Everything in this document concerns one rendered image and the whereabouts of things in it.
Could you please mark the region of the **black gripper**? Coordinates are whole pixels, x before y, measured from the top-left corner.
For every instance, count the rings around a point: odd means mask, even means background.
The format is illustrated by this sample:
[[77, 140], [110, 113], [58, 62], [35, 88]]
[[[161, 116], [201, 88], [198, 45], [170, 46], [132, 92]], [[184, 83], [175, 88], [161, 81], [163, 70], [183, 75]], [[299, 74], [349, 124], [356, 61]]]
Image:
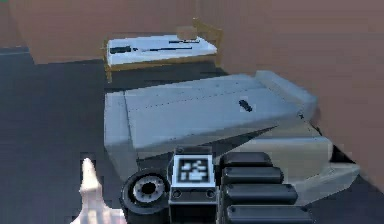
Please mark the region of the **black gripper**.
[[143, 169], [123, 184], [120, 204], [127, 224], [169, 224], [170, 184], [160, 169]]

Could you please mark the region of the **white statue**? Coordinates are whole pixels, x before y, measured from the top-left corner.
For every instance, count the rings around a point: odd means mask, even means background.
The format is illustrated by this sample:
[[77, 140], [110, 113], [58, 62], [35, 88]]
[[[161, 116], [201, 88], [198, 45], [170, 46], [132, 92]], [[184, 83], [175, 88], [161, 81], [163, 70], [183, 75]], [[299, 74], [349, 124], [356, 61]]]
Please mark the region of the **white statue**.
[[82, 162], [82, 181], [79, 189], [82, 207], [70, 224], [127, 224], [121, 209], [106, 205], [103, 187], [97, 178], [95, 166], [90, 158]]

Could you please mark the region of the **wooden bed white mattress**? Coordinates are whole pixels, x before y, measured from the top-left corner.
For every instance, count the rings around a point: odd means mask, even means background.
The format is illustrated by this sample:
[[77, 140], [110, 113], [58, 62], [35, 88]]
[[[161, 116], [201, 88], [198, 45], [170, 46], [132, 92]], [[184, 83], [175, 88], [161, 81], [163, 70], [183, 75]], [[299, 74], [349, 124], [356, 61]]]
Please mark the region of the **wooden bed white mattress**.
[[192, 20], [192, 25], [178, 27], [175, 34], [106, 39], [103, 61], [106, 80], [112, 73], [177, 63], [214, 61], [220, 66], [223, 30]]

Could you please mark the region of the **black baseball bat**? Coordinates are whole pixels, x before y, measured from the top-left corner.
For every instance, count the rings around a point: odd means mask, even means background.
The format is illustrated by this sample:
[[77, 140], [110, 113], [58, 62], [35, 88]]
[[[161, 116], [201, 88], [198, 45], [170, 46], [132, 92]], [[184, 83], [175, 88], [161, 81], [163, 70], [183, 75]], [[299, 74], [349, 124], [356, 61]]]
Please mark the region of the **black baseball bat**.
[[149, 49], [141, 49], [141, 48], [133, 48], [131, 47], [131, 52], [150, 52], [150, 51], [174, 51], [174, 50], [192, 50], [192, 47], [174, 47], [174, 48], [149, 48]]

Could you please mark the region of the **brown pillow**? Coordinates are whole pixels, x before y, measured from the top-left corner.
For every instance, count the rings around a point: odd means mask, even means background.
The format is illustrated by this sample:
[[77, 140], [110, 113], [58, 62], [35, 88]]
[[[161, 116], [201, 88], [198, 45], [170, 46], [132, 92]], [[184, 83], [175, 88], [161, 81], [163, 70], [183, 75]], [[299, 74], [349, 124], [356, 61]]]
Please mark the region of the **brown pillow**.
[[198, 36], [194, 26], [179, 26], [176, 28], [176, 35], [180, 40], [195, 40]]

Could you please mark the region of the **grey sofa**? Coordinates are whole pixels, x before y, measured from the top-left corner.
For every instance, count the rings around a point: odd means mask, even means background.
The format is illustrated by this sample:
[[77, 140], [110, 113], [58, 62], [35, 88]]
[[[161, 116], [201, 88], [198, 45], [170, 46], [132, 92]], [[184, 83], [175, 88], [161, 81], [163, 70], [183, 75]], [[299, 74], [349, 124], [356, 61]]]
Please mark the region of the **grey sofa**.
[[333, 143], [310, 123], [316, 108], [314, 95], [271, 71], [109, 92], [104, 147], [121, 179], [165, 164], [178, 146], [209, 144], [217, 156], [265, 152], [306, 205], [349, 188], [360, 173], [332, 158]]

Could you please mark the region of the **black radiophone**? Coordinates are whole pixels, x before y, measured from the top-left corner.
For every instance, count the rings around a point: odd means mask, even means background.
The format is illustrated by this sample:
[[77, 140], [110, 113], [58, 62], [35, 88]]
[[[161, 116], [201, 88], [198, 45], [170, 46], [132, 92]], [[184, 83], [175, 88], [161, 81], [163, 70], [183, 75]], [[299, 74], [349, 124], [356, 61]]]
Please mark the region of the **black radiophone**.
[[131, 47], [130, 46], [123, 46], [123, 47], [113, 47], [109, 48], [110, 54], [117, 54], [117, 53], [126, 53], [126, 52], [131, 52]]

